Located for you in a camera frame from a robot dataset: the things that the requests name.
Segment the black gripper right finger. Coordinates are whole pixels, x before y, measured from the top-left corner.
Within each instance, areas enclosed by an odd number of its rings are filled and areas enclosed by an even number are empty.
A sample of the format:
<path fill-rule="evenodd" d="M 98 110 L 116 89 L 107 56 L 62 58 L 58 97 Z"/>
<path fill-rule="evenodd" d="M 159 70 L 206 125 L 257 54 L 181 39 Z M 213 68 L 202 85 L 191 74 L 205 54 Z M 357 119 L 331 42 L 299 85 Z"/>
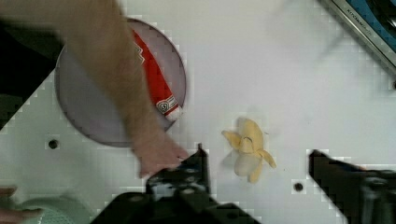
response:
<path fill-rule="evenodd" d="M 395 224 L 395 172 L 362 170 L 313 150 L 308 173 L 347 224 Z"/>

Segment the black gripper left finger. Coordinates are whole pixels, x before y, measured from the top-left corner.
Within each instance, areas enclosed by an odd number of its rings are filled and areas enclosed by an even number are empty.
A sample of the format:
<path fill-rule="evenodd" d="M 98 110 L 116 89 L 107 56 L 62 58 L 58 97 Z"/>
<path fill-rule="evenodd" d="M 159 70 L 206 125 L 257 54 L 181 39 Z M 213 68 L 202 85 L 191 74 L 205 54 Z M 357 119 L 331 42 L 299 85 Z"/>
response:
<path fill-rule="evenodd" d="M 146 193 L 154 201 L 173 197 L 177 190 L 183 189 L 198 189 L 209 193 L 208 154 L 201 143 L 177 168 L 162 169 L 146 182 Z"/>

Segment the person's bare forearm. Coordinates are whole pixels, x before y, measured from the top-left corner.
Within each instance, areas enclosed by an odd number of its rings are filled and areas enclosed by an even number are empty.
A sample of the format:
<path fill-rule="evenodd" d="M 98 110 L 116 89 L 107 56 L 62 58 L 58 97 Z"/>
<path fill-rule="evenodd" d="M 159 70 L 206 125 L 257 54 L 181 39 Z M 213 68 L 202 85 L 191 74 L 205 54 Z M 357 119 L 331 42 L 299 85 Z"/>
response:
<path fill-rule="evenodd" d="M 118 109 L 134 150 L 164 139 L 117 0 L 1 0 L 1 16 L 58 32 Z"/>

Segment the person's bare hand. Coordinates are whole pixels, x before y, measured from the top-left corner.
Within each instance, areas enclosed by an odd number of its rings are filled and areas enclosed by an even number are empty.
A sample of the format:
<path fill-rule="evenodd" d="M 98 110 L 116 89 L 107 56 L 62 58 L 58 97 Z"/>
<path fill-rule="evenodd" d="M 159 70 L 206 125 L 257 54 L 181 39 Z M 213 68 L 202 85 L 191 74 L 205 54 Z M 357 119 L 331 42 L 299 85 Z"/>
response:
<path fill-rule="evenodd" d="M 187 151 L 162 130 L 137 134 L 132 140 L 133 153 L 140 162 L 141 178 L 155 175 L 162 169 L 176 168 L 189 157 Z"/>

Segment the second person's hand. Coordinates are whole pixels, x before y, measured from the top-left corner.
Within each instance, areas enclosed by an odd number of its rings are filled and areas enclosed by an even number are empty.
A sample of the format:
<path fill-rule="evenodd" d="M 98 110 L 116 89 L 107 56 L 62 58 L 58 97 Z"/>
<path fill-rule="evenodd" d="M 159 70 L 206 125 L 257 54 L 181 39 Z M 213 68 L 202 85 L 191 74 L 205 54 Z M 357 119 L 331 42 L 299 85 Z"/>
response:
<path fill-rule="evenodd" d="M 0 196 L 9 202 L 10 197 L 16 192 L 17 188 L 2 187 L 0 188 Z M 36 218 L 41 216 L 43 211 L 41 209 L 25 209 L 18 210 L 7 205 L 6 207 L 0 208 L 0 223 L 1 224 L 22 224 L 24 221 L 30 218 Z"/>

